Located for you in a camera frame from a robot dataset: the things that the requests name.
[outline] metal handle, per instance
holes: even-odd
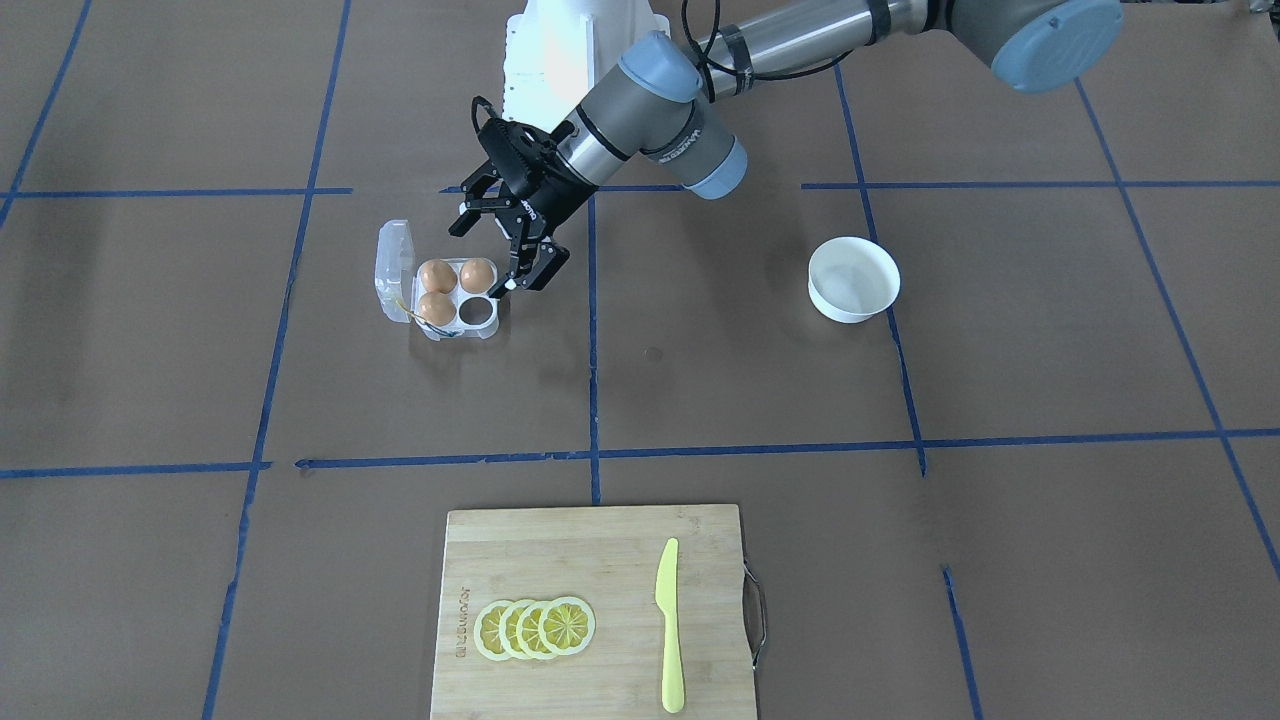
[[[746,574],[746,582],[742,583],[742,600],[746,600],[746,585],[750,583],[755,587],[755,605],[760,618],[759,642],[755,643],[755,647],[751,647],[751,638],[746,639],[746,646],[751,650],[751,670],[755,671],[760,666],[760,653],[764,652],[764,646],[769,642],[769,610],[764,603],[764,588],[760,585],[760,580],[756,579],[755,573],[751,573],[751,566],[746,562],[746,557],[742,559],[742,570]]]

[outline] blue tape line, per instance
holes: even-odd
[[[595,197],[586,201],[586,302],[590,318],[590,428],[591,428],[591,505],[600,505],[604,498],[600,489],[600,383],[599,383],[599,336],[596,313],[596,274],[595,274]]]
[[[187,462],[173,465],[99,465],[86,468],[29,468],[0,470],[0,479],[91,478],[110,475],[175,475],[184,473],[243,473],[252,462]]]
[[[1175,439],[1215,439],[1216,430],[1170,430],[1157,433],[1098,433],[1079,436],[1029,436],[925,439],[924,446],[942,447],[1019,447],[1034,445],[1097,445],[1108,442],[1161,442]]]
[[[836,94],[840,96],[840,108],[845,114],[845,132],[849,135],[849,151],[854,156],[854,172],[858,174],[858,191],[863,200],[863,214],[867,218],[868,240],[879,245],[879,233],[876,232],[876,214],[872,213],[872,196],[867,191],[867,173],[863,172],[863,154],[858,149],[858,132],[854,129],[854,114],[849,109],[849,96],[845,94],[845,74],[840,65],[832,68],[836,76]],[[929,460],[924,456],[924,443],[920,442],[920,419],[915,413],[915,396],[911,392],[911,377],[906,369],[906,355],[902,352],[902,336],[897,331],[897,316],[890,307],[886,313],[890,334],[893,337],[893,346],[897,348],[899,372],[902,377],[902,400],[906,402],[906,416],[911,423],[911,437],[915,441],[915,455],[920,462],[920,477],[929,471]]]
[[[1115,187],[1111,181],[806,182],[800,190],[1018,190]]]
[[[805,182],[800,190],[1037,190],[1069,187],[1280,187],[1280,181]]]
[[[1271,560],[1271,570],[1275,573],[1276,579],[1280,580],[1280,555],[1276,553],[1276,546],[1271,541],[1271,533],[1267,532],[1267,524],[1262,520],[1262,511],[1258,510],[1258,503],[1253,500],[1253,491],[1249,489],[1248,480],[1244,479],[1244,470],[1240,469],[1240,461],[1235,457],[1235,448],[1231,447],[1231,441],[1222,434],[1222,450],[1226,452],[1226,461],[1231,464],[1231,473],[1235,474],[1235,484],[1240,487],[1240,495],[1244,496],[1244,505],[1249,509],[1249,515],[1253,516],[1253,527],[1258,530],[1258,537],[1262,538],[1262,547],[1267,552],[1267,559]]]
[[[1280,428],[1249,428],[1228,430],[1233,437],[1280,437]],[[1097,433],[1075,436],[1009,436],[975,438],[937,438],[922,439],[927,448],[955,447],[1018,447],[1044,445],[1096,445],[1112,442],[1171,442],[1190,439],[1215,439],[1216,430],[1167,430],[1151,433]],[[914,439],[867,441],[867,442],[828,442],[800,445],[733,445],[733,446],[694,446],[694,447],[648,447],[599,450],[599,456],[607,460],[626,457],[699,457],[723,455],[792,455],[810,452],[868,452],[884,450],[913,450]],[[429,455],[415,457],[352,457],[352,459],[303,459],[294,462],[302,470],[323,470],[332,468],[390,468],[415,465],[468,465],[481,462],[539,462],[554,460],[589,460],[591,450],[570,450],[556,452],[511,452],[493,455]]]
[[[607,460],[621,457],[709,457],[722,455],[800,455],[809,452],[867,452],[876,450],[911,450],[914,441],[815,442],[804,445],[728,445],[704,447],[637,447],[602,450]]]
[[[329,68],[329,85],[325,88],[324,109],[320,113],[320,124],[316,128],[315,150],[311,154],[307,191],[315,190],[316,177],[320,174],[320,158],[324,155],[325,133],[329,129],[329,113],[333,109],[333,94],[338,85],[338,69],[342,65],[342,49],[347,37],[347,20],[349,18],[351,0],[343,0],[342,20],[338,23],[338,40],[334,44],[333,64]],[[262,414],[257,425],[257,438],[253,443],[253,466],[248,471],[248,482],[244,486],[244,503],[241,506],[239,532],[236,538],[236,570],[232,574],[232,582],[227,585],[227,597],[223,601],[223,615],[218,626],[218,643],[214,646],[214,661],[209,671],[209,687],[205,691],[202,720],[212,720],[214,707],[218,701],[218,685],[221,682],[223,661],[227,657],[227,638],[230,633],[232,614],[236,609],[236,592],[239,587],[241,569],[244,562],[244,547],[248,541],[248,511],[253,505],[253,496],[257,493],[257,480],[262,468],[262,452],[266,447],[266,430],[271,421],[271,404],[275,398],[275,384],[280,374],[280,359],[284,355],[284,337],[289,329],[289,300],[293,295],[293,283],[298,277],[298,263],[302,259],[302,246],[307,234],[307,223],[311,219],[311,202],[314,197],[314,192],[305,195],[302,214],[298,217],[298,232],[293,240],[293,256],[289,260],[289,274],[284,283],[280,320],[276,325],[275,346],[271,351],[271,368],[266,378],[266,391],[262,396]]]
[[[79,197],[242,197],[293,195],[351,195],[351,187],[221,187],[206,190],[50,190],[17,193],[18,200],[59,200]]]
[[[1240,430],[1226,430],[1226,437],[1280,437],[1280,428],[1249,428]]]
[[[430,455],[419,457],[352,457],[352,459],[303,459],[293,464],[300,470],[324,470],[332,468],[397,468],[422,465],[483,465],[488,462],[541,462],[547,460],[586,460],[588,450],[562,452],[507,452],[495,455]]]
[[[1169,311],[1169,319],[1174,323],[1174,331],[1178,333],[1178,341],[1183,346],[1183,352],[1187,354],[1187,363],[1190,364],[1192,374],[1196,377],[1196,384],[1199,386],[1201,396],[1204,398],[1204,407],[1208,409],[1210,418],[1213,420],[1213,429],[1217,430],[1219,438],[1222,442],[1222,450],[1226,452],[1228,461],[1231,464],[1231,471],[1235,474],[1235,482],[1240,487],[1240,493],[1244,496],[1244,502],[1249,507],[1249,514],[1253,516],[1253,527],[1258,532],[1258,537],[1262,539],[1262,546],[1266,548],[1267,559],[1271,561],[1271,569],[1275,571],[1276,579],[1280,580],[1280,555],[1276,553],[1275,543],[1271,541],[1271,533],[1267,532],[1267,525],[1262,519],[1262,514],[1258,511],[1257,502],[1253,500],[1253,492],[1249,489],[1248,480],[1244,479],[1244,471],[1240,469],[1240,464],[1235,459],[1235,450],[1231,447],[1231,439],[1222,427],[1222,418],[1217,413],[1217,406],[1213,404],[1213,396],[1210,395],[1208,383],[1204,380],[1204,374],[1201,372],[1199,363],[1196,360],[1196,352],[1192,351],[1190,340],[1187,337],[1187,331],[1183,328],[1181,320],[1178,318],[1178,309],[1174,306],[1172,296],[1169,295],[1169,287],[1165,284],[1165,278],[1160,273],[1160,266],[1156,263],[1156,255],[1151,250],[1151,243],[1147,241],[1147,233],[1142,228],[1142,222],[1138,220],[1138,211],[1133,206],[1133,200],[1129,197],[1129,191],[1125,188],[1120,178],[1120,168],[1116,165],[1115,156],[1111,154],[1111,146],[1107,143],[1107,138],[1102,132],[1102,123],[1098,120],[1097,113],[1093,110],[1093,104],[1089,102],[1089,95],[1084,91],[1084,83],[1079,78],[1075,79],[1075,88],[1080,94],[1080,101],[1084,102],[1084,110],[1089,115],[1089,122],[1093,123],[1093,132],[1098,136],[1098,143],[1102,145],[1102,154],[1107,159],[1107,165],[1111,167],[1111,174],[1115,176],[1116,183],[1120,186],[1120,197],[1124,200],[1125,210],[1129,213],[1129,220],[1133,223],[1133,229],[1138,234],[1138,242],[1142,245],[1142,254],[1147,258],[1147,265],[1151,268],[1151,275],[1156,281],[1156,287],[1160,290],[1160,297],[1165,301],[1165,309]]]
[[[942,566],[942,582],[947,585],[947,603],[951,606],[951,624],[956,629],[956,644],[960,646],[960,662],[964,664],[964,682],[969,688],[969,705],[973,707],[973,720],[982,720],[982,698],[978,697],[978,678],[973,673],[973,659],[969,656],[969,635],[964,630],[964,618],[956,602],[955,580],[951,568]]]
[[[1280,181],[1120,181],[1120,184],[1124,187],[1280,187]]]
[[[23,151],[22,161],[18,163],[18,172],[14,173],[13,183],[9,184],[9,196],[5,197],[4,205],[0,205],[0,228],[9,219],[9,210],[13,209],[13,201],[17,199],[18,191],[22,190],[22,178],[27,174],[27,168],[31,165],[31,156],[36,151],[36,143],[40,142],[40,135],[45,131],[45,122],[49,120],[49,111],[54,108],[58,91],[63,87],[67,68],[72,64],[72,56],[76,54],[76,46],[79,45],[81,33],[84,31],[84,20],[88,19],[88,9],[92,5],[93,0],[84,0],[84,5],[81,6],[81,14],[76,19],[76,29],[72,31],[72,40],[67,44],[67,53],[63,54],[63,64],[58,67],[58,74],[54,76],[54,85],[49,88],[45,105],[40,109],[40,117],[36,118],[36,127],[32,128],[31,138],[27,140],[27,150]]]

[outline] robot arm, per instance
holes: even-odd
[[[746,151],[712,102],[786,79],[895,33],[946,29],[1021,92],[1070,82],[1120,31],[1119,0],[799,0],[740,26],[716,28],[684,51],[654,32],[627,50],[550,133],[472,102],[488,155],[468,177],[466,234],[493,214],[511,243],[509,269],[490,288],[541,290],[568,260],[552,233],[636,154],[714,200],[737,187]],[[481,127],[477,110],[489,115]],[[488,192],[498,186],[497,196]]]

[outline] knife handle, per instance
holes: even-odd
[[[685,666],[680,661],[680,626],[676,614],[667,616],[662,643],[662,708],[676,714],[685,708]]]

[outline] white bowl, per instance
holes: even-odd
[[[893,258],[869,240],[828,240],[809,258],[809,299],[838,323],[861,323],[883,313],[901,286]]]

